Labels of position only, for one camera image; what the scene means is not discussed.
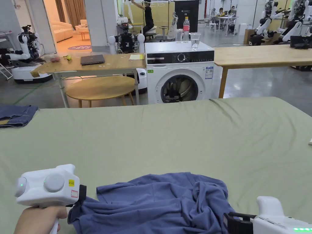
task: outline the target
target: glass of water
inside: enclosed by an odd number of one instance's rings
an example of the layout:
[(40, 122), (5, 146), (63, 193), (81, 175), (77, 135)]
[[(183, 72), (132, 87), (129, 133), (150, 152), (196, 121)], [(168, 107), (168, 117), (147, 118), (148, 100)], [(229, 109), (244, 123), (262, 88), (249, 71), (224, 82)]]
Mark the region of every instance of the glass of water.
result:
[(182, 41), (183, 29), (176, 29), (175, 30), (175, 39), (178, 42)]
[(191, 35), (191, 46), (192, 46), (192, 48), (198, 48), (200, 33), (192, 32), (192, 33), (190, 33), (190, 35)]

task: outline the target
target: washing machine control panel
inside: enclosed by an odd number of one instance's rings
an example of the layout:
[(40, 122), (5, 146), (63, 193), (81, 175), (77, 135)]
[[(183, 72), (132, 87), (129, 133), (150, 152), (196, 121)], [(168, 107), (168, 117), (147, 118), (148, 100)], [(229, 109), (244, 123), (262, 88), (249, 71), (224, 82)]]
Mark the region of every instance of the washing machine control panel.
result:
[(147, 64), (213, 62), (214, 51), (147, 54)]
[(190, 62), (190, 53), (181, 52), (172, 54), (172, 63), (189, 63)]

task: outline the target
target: red bottle label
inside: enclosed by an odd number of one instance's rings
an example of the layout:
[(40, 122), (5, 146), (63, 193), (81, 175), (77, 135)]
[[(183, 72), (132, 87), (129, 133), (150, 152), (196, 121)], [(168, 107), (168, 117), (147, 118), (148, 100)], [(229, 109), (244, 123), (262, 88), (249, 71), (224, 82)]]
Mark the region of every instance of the red bottle label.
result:
[(190, 31), (190, 26), (189, 25), (183, 26), (183, 31)]

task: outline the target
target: hand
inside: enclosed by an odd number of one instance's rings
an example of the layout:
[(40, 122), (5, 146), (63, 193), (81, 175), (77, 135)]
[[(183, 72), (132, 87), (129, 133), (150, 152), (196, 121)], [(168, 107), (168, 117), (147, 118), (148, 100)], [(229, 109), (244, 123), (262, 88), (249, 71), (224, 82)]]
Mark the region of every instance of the hand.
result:
[(18, 219), (14, 234), (50, 234), (56, 218), (67, 218), (66, 207), (27, 208)]

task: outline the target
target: green led light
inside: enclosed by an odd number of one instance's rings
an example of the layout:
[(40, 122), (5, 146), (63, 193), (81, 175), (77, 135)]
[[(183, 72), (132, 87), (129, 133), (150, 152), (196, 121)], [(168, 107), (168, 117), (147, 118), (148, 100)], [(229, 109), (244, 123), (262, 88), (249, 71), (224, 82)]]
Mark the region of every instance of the green led light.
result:
[(295, 232), (312, 232), (312, 228), (307, 227), (294, 227)]

